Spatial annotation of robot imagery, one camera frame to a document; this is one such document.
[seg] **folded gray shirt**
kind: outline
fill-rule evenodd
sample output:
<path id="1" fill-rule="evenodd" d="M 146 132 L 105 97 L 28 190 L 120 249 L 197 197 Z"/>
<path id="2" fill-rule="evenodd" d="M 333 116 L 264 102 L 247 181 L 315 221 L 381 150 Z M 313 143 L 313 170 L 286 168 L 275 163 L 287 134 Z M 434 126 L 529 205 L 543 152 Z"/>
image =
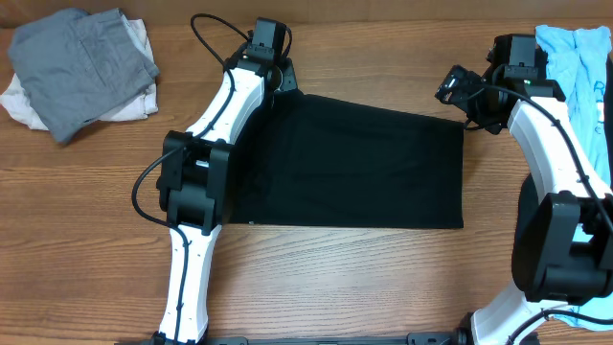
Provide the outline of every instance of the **folded gray shirt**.
<path id="1" fill-rule="evenodd" d="M 56 141 L 130 102 L 160 73 L 119 9 L 66 9 L 15 30 L 9 58 L 32 108 Z"/>

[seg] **black cloth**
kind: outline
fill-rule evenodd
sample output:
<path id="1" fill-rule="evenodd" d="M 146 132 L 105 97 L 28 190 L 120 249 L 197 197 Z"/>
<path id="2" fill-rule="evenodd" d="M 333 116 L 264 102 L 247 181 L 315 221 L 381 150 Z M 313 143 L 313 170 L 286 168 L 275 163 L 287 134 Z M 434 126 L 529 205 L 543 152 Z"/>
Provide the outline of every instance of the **black cloth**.
<path id="1" fill-rule="evenodd" d="M 606 62 L 606 88 L 604 90 L 604 136 L 609 154 L 609 169 L 613 172 L 613 62 Z M 528 175 L 521 186 L 517 211 L 515 238 L 518 239 L 538 209 L 538 194 L 532 175 Z"/>
<path id="2" fill-rule="evenodd" d="M 461 123 L 298 90 L 254 116 L 231 222 L 464 226 Z"/>

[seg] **wood grain surface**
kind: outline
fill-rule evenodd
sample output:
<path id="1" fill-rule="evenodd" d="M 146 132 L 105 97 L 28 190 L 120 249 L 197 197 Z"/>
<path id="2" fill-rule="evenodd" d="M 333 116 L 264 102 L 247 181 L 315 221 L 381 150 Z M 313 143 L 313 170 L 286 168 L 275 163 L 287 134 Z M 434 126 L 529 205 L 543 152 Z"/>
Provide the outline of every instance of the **wood grain surface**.
<path id="1" fill-rule="evenodd" d="M 121 8 L 149 25 L 188 23 L 194 13 L 213 13 L 233 23 L 256 16 L 288 23 L 377 20 L 516 19 L 610 17 L 606 0 L 0 0 L 0 28 L 13 28 L 75 7 L 90 13 Z"/>
<path id="2" fill-rule="evenodd" d="M 496 35 L 531 20 L 292 25 L 298 83 L 312 93 L 461 121 L 433 94 L 453 64 L 479 73 Z M 569 28 L 608 20 L 550 20 Z M 238 37 L 200 29 L 222 56 Z M 67 147 L 0 110 L 0 344 L 112 344 L 148 338 L 166 305 L 168 229 L 139 218 L 129 193 L 220 85 L 221 69 L 188 26 L 149 26 L 159 113 L 95 123 Z M 0 30 L 0 88 L 12 70 Z M 528 174 L 505 131 L 465 135 L 463 230 L 339 229 L 227 224 L 216 245 L 208 310 L 212 336 L 403 335 L 447 331 L 511 279 L 517 198 Z M 157 207 L 153 181 L 140 199 Z M 545 344 L 611 344 L 611 333 L 552 321 Z"/>

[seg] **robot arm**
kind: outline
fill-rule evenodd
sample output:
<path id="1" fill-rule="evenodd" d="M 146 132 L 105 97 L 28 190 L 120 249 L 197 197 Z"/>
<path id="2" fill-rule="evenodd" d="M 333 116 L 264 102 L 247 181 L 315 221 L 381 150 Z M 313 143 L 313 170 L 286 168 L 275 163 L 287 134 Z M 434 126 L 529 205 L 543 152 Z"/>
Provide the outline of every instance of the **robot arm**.
<path id="1" fill-rule="evenodd" d="M 246 52 L 239 49 L 226 61 L 231 67 L 224 73 L 223 83 L 204 114 L 186 133 L 171 131 L 164 141 L 164 154 L 176 151 L 162 163 L 157 181 L 160 206 L 167 212 L 168 223 L 176 224 L 188 244 L 185 262 L 184 239 L 170 230 L 172 263 L 169 297 L 155 344 L 198 343 L 208 327 L 207 289 L 213 249 L 222 228 L 223 204 L 230 154 L 253 112 L 274 92 L 297 87 L 291 60 L 282 58 L 285 26 L 259 18 Z M 232 98 L 217 119 L 216 114 Z M 200 139 L 212 122 L 213 126 Z M 183 288 L 182 308 L 179 291 Z"/>
<path id="2" fill-rule="evenodd" d="M 558 128 L 541 111 L 511 93 L 481 88 L 481 94 L 475 94 L 478 85 L 502 86 L 552 114 L 567 133 L 596 196 L 603 199 L 607 214 L 613 214 L 611 189 L 581 149 L 556 82 L 539 73 L 539 60 L 544 66 L 546 58 L 534 47 L 535 39 L 530 35 L 496 37 L 488 56 L 491 66 L 482 77 L 454 66 L 435 95 L 444 104 L 455 104 L 466 112 L 466 124 L 474 122 L 493 134 L 509 128 L 528 161 L 540 203 L 530 225 L 517 230 L 513 281 L 459 329 L 468 344 L 518 344 L 545 322 L 539 317 L 543 311 L 565 311 L 613 291 L 613 236 L 599 217 Z M 578 229 L 594 235 L 592 241 L 573 242 Z"/>

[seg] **black cable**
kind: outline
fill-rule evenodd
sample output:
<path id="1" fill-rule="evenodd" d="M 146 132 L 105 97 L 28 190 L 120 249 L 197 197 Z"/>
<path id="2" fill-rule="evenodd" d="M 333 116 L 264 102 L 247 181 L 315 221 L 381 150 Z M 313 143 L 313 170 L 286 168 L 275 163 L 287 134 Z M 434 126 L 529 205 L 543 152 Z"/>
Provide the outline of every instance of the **black cable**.
<path id="1" fill-rule="evenodd" d="M 217 61 L 219 61 L 219 63 L 221 63 L 221 65 L 225 69 L 225 62 L 223 62 L 223 59 L 219 56 L 218 53 L 216 53 L 216 51 L 213 50 L 213 48 L 211 48 L 211 46 L 204 40 L 204 38 L 202 38 L 202 36 L 198 32 L 198 30 L 195 28 L 195 20 L 197 18 L 210 18 L 210 19 L 216 20 L 216 21 L 224 24 L 228 28 L 230 28 L 230 29 L 234 30 L 235 32 L 237 32 L 237 34 L 241 35 L 242 38 L 244 38 L 246 41 L 249 40 L 249 37 L 244 32 L 239 30 L 236 26 L 228 23 L 227 21 L 219 18 L 218 16 L 215 16 L 215 15 L 212 15 L 212 14 L 207 14 L 207 13 L 198 13 L 198 14 L 194 14 L 192 16 L 192 19 L 190 19 L 190 25 L 192 26 L 193 33 L 198 38 L 200 43 L 202 43 L 202 45 L 204 45 L 204 47 L 217 59 Z"/>
<path id="2" fill-rule="evenodd" d="M 515 332 L 513 332 L 509 336 L 509 340 L 507 340 L 507 345 L 513 345 L 515 342 L 515 339 L 517 339 L 517 337 L 520 334 L 526 331 L 534 322 L 540 320 L 541 318 L 546 319 L 550 315 L 565 315 L 565 316 L 575 317 L 579 320 L 591 322 L 597 325 L 604 325 L 604 326 L 613 325 L 613 319 L 599 319 L 596 317 L 587 316 L 587 315 L 580 314 L 578 312 L 567 311 L 567 310 L 542 310 L 540 313 L 529 318 L 526 322 L 521 324 L 521 326 L 519 326 L 517 330 L 515 330 Z"/>
<path id="3" fill-rule="evenodd" d="M 493 85 L 498 83 L 498 74 L 500 73 L 500 71 L 502 71 L 503 68 L 505 68 L 507 66 L 508 65 L 506 63 L 501 63 L 498 67 L 496 67 L 494 72 L 491 74 L 491 83 Z"/>
<path id="4" fill-rule="evenodd" d="M 453 101 L 453 102 L 449 102 L 449 101 L 441 101 L 442 104 L 446 104 L 446 105 L 455 105 L 455 104 L 461 104 L 464 102 L 468 102 L 472 99 L 474 99 L 475 97 L 479 96 L 482 92 L 483 92 L 483 88 L 479 89 L 477 92 L 473 93 L 472 95 L 466 97 L 465 99 L 459 99 L 457 101 Z"/>
<path id="5" fill-rule="evenodd" d="M 287 55 L 289 54 L 289 48 L 291 48 L 291 41 L 292 41 L 291 29 L 289 29 L 289 27 L 285 24 L 284 26 L 285 26 L 285 31 L 287 32 L 287 36 L 289 36 L 289 42 L 287 42 L 287 46 L 285 47 L 284 53 L 281 55 L 281 61 L 284 61 L 287 58 Z"/>
<path id="6" fill-rule="evenodd" d="M 202 43 L 205 46 L 205 48 L 207 48 L 207 50 L 216 58 L 216 60 L 219 61 L 219 63 L 223 67 L 223 71 L 228 74 L 228 78 L 230 79 L 230 91 L 228 93 L 228 97 L 226 98 L 225 102 L 223 103 L 223 105 L 221 106 L 221 108 L 219 109 L 219 111 L 217 112 L 215 117 L 211 120 L 211 122 L 209 122 L 209 124 L 207 124 L 206 127 L 201 132 L 196 134 L 192 138 L 192 140 L 198 140 L 198 139 L 202 138 L 204 135 L 206 135 L 206 133 L 208 133 L 213 128 L 213 126 L 215 125 L 216 121 L 219 119 L 219 117 L 221 116 L 223 111 L 226 109 L 226 107 L 228 106 L 228 104 L 232 100 L 232 95 L 235 92 L 235 81 L 234 81 L 234 76 L 232 75 L 232 72 L 226 67 L 223 59 L 221 59 L 221 57 L 213 50 L 213 48 L 211 48 L 211 46 L 204 40 L 204 38 L 202 38 L 202 36 L 198 32 L 198 30 L 195 28 L 194 21 L 195 21 L 196 18 L 211 18 L 211 19 L 214 19 L 216 21 L 219 21 L 219 22 L 225 24 L 226 26 L 228 26 L 229 28 L 231 28 L 232 30 L 234 30 L 235 32 L 239 33 L 246 41 L 249 40 L 249 37 L 246 34 L 244 34 L 241 30 L 239 30 L 234 25 L 228 23 L 227 21 L 225 21 L 225 20 L 223 20 L 223 19 L 221 19 L 221 18 L 219 18 L 217 16 L 214 16 L 214 15 L 211 15 L 211 14 L 206 14 L 206 13 L 199 13 L 199 14 L 195 14 L 194 16 L 192 16 L 192 19 L 190 20 L 190 24 L 192 26 L 193 33 L 198 38 L 200 43 Z M 242 51 L 242 50 L 245 49 L 245 47 L 246 47 L 245 44 L 241 44 L 240 48 L 238 48 L 238 49 L 240 51 Z M 185 148 L 185 145 L 182 146 L 182 147 L 179 147 L 177 149 L 173 149 L 173 150 L 163 154 L 161 157 L 159 157 L 153 163 L 151 163 L 141 173 L 141 175 L 136 179 L 136 182 L 134 182 L 134 186 L 132 187 L 132 195 L 131 195 L 132 206 L 134 207 L 134 210 L 136 211 L 136 213 L 138 213 L 144 219 L 152 221 L 152 222 L 154 222 L 156 224 L 163 225 L 165 227 L 169 227 L 170 229 L 176 231 L 176 233 L 179 234 L 179 236 L 181 237 L 181 240 L 183 241 L 183 247 L 185 249 L 184 249 L 184 259 L 183 259 L 183 271 L 181 273 L 181 283 L 179 285 L 179 296 L 178 296 L 177 306 L 176 306 L 177 315 L 176 315 L 176 326 L 174 328 L 174 340 L 173 340 L 173 344 L 174 345 L 176 345 L 178 343 L 178 338 L 179 338 L 179 327 L 180 327 L 180 324 L 181 324 L 181 310 L 183 309 L 183 290 L 185 288 L 185 280 L 186 280 L 187 271 L 188 271 L 188 259 L 189 259 L 189 250 L 190 250 L 189 249 L 189 245 L 190 244 L 188 243 L 188 239 L 185 236 L 185 233 L 183 231 L 181 231 L 181 229 L 179 229 L 179 227 L 177 225 L 170 224 L 169 222 L 167 222 L 165 220 L 161 220 L 159 218 L 151 216 L 151 215 L 147 214 L 145 211 L 143 211 L 143 209 L 138 204 L 138 190 L 141 187 L 141 184 L 143 183 L 143 181 L 145 180 L 147 175 L 149 175 L 149 173 L 151 173 L 151 171 L 153 171 L 153 169 L 155 169 L 157 166 L 159 166 L 162 162 L 164 162 L 166 159 L 168 159 L 171 155 L 179 152 L 180 150 L 183 150 L 184 148 Z"/>
<path id="7" fill-rule="evenodd" d="M 484 129 L 490 126 L 494 126 L 494 125 L 500 125 L 500 121 L 492 121 L 490 123 L 487 123 L 485 125 L 477 125 L 477 126 L 472 126 L 469 127 L 468 125 L 470 125 L 470 123 L 472 122 L 472 120 L 468 119 L 464 122 L 464 130 L 479 130 L 479 129 Z"/>

